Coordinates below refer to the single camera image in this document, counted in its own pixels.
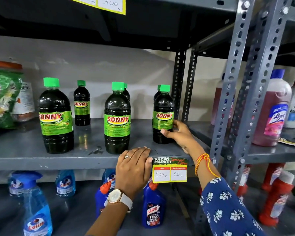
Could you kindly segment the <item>person's right forearm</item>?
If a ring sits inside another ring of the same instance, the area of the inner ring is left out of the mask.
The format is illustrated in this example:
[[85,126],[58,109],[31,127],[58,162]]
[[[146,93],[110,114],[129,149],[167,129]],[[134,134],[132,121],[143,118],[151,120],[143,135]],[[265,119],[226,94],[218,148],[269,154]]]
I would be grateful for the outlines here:
[[213,236],[266,236],[205,151],[192,157],[202,193],[200,204]]

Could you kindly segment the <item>green floral packet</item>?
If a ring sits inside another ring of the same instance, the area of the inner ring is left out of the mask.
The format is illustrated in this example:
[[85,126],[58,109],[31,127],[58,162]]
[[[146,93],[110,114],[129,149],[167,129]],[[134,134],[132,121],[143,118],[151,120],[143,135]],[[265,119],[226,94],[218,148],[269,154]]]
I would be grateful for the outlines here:
[[0,129],[16,127],[12,111],[20,93],[22,77],[22,71],[0,68]]

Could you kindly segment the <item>blue glass cleaner spray bottle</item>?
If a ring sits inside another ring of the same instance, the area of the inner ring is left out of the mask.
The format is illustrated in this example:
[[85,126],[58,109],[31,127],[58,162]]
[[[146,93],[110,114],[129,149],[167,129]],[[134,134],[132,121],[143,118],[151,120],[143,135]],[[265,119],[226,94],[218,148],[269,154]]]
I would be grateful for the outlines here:
[[9,174],[8,191],[12,197],[21,197],[24,193],[23,183],[13,177],[13,172]]
[[112,191],[115,188],[115,168],[105,169],[102,175],[102,184],[106,182],[111,182],[110,190]]
[[56,193],[59,197],[68,198],[74,196],[76,192],[74,170],[59,170],[55,184]]
[[12,177],[23,184],[24,236],[51,236],[51,211],[47,199],[36,181],[42,174],[36,171],[16,171]]

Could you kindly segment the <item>small dark liquid bottle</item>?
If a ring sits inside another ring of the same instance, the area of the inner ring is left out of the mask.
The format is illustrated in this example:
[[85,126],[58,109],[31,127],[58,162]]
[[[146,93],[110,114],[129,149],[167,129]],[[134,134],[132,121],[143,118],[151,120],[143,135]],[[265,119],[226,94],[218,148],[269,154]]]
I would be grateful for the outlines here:
[[90,125],[90,93],[84,80],[77,81],[78,88],[74,91],[75,125]]

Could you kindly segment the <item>yellow white price tag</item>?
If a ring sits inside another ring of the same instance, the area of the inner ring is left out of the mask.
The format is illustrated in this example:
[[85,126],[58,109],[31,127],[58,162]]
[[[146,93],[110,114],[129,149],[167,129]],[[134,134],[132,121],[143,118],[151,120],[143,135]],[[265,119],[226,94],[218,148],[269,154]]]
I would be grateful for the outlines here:
[[71,0],[104,11],[126,15],[126,0]]

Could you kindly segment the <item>person's left forearm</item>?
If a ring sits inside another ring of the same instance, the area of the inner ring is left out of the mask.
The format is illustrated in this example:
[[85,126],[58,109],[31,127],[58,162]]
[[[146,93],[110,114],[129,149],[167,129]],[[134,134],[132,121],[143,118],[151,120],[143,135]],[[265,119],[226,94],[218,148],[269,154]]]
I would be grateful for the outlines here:
[[[123,192],[134,200],[136,192]],[[124,218],[127,208],[122,203],[108,204],[87,231],[85,236],[116,236]]]

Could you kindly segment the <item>person's left hand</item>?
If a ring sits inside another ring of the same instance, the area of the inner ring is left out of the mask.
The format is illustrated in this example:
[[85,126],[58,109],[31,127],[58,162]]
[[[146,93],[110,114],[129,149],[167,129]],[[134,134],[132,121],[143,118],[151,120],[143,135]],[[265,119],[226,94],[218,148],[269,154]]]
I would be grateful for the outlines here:
[[151,149],[148,148],[148,155],[145,158],[141,157],[138,162],[133,162],[133,149],[126,151],[128,153],[125,159],[115,168],[115,189],[135,192],[137,195],[150,179],[153,160],[149,156]]

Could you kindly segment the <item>red toilet cleaner bottle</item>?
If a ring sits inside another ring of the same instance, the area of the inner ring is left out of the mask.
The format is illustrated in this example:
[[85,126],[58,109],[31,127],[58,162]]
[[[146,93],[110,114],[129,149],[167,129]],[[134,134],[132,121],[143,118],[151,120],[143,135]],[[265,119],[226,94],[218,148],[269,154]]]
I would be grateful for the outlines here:
[[244,195],[248,191],[247,180],[248,180],[248,176],[249,176],[251,167],[252,167],[251,164],[245,165],[245,167],[243,169],[241,179],[240,179],[238,191],[237,191],[237,194],[236,194],[242,201],[243,201]]
[[274,227],[279,222],[279,216],[291,194],[295,175],[282,170],[273,183],[262,211],[259,214],[259,222],[262,225]]
[[286,163],[269,163],[261,189],[270,192],[273,182],[280,176]]

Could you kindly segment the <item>clear jar orange lid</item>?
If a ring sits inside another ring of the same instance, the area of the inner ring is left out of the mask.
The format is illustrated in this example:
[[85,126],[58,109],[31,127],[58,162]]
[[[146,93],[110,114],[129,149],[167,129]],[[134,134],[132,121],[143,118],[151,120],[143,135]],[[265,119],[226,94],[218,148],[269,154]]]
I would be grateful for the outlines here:
[[14,72],[18,75],[20,91],[15,97],[10,113],[13,121],[21,123],[36,117],[32,84],[25,80],[23,66],[19,63],[0,61],[0,69]]

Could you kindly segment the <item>yellow green price tag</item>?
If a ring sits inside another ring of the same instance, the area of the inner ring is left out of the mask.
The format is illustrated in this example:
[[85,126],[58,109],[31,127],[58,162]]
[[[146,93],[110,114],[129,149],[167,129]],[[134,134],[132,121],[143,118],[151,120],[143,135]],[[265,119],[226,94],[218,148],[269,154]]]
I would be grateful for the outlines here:
[[189,160],[178,157],[157,157],[152,163],[153,183],[175,183],[187,181]]

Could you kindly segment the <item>person's right hand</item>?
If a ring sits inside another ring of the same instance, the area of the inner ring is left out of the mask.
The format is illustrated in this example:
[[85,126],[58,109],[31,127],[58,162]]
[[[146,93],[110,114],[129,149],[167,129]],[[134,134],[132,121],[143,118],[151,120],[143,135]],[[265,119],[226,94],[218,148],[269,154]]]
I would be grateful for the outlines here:
[[193,138],[187,125],[181,121],[174,120],[173,126],[178,131],[178,140],[175,141],[183,151],[192,156],[199,156],[203,152],[201,145]]

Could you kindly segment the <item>blue toilet cleaner bottle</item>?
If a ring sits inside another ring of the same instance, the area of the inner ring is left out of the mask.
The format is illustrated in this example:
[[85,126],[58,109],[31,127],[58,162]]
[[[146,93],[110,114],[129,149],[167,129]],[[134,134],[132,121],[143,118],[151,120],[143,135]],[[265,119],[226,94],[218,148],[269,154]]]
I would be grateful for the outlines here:
[[100,186],[95,194],[95,201],[96,201],[96,219],[99,217],[101,212],[104,210],[106,206],[106,200],[109,195],[111,187],[111,182],[106,182]]
[[165,218],[166,198],[157,187],[151,181],[143,190],[142,225],[147,229],[161,226]]

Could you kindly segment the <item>pink floor cleaner bottle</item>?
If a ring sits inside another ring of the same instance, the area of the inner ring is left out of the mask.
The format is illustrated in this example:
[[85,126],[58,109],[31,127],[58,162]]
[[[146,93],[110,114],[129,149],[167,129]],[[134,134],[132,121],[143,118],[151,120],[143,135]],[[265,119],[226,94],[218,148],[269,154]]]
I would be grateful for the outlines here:
[[273,147],[278,143],[292,96],[291,86],[283,80],[284,73],[284,69],[272,71],[252,140],[254,145]]
[[[224,76],[225,76],[225,74],[223,73],[222,79],[218,82],[218,84],[216,86],[213,107],[212,107],[211,121],[210,121],[211,125],[215,124],[219,101],[220,101],[220,96],[221,96],[221,91],[222,91],[222,85],[223,85],[223,81],[224,81]],[[232,118],[233,118],[233,110],[232,109],[233,109],[234,101],[235,101],[235,95],[233,96],[233,99],[232,99],[232,105],[231,105],[231,110],[230,110],[230,114],[229,114],[229,118],[228,118],[227,128],[231,127],[231,122],[232,122]]]

